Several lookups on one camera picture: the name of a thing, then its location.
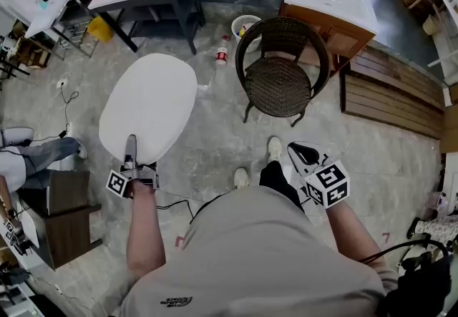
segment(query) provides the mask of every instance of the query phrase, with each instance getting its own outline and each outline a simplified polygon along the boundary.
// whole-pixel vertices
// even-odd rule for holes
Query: jeans
[[[42,189],[49,186],[53,170],[48,166],[78,153],[79,143],[73,137],[56,139],[36,147],[17,147],[26,164],[26,182],[23,188]]]
[[[270,162],[266,168],[260,171],[259,185],[270,187],[271,189],[279,192],[280,194],[285,195],[289,200],[291,200],[291,202],[293,202],[295,206],[297,206],[303,212],[298,192],[285,179],[285,175],[283,174],[283,170],[281,169],[281,164],[278,161],[274,160]],[[227,194],[219,195],[215,197],[213,200],[210,200],[204,205],[202,205],[195,214],[194,218],[198,216],[198,213],[200,213],[200,211],[203,208],[205,208],[207,205],[211,204],[213,201],[217,200],[219,197],[224,195]]]

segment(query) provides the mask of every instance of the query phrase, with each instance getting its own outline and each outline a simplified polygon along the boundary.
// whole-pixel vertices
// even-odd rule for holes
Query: wooden cabinet
[[[306,22],[323,37],[334,56],[334,73],[342,69],[375,36],[347,21],[301,6],[283,3],[279,14]]]

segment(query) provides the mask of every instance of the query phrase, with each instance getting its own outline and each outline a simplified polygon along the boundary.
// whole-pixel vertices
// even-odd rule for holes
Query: grey t-shirt
[[[288,198],[246,187],[199,213],[184,250],[134,285],[121,316],[372,316],[394,288],[392,271],[322,243]]]

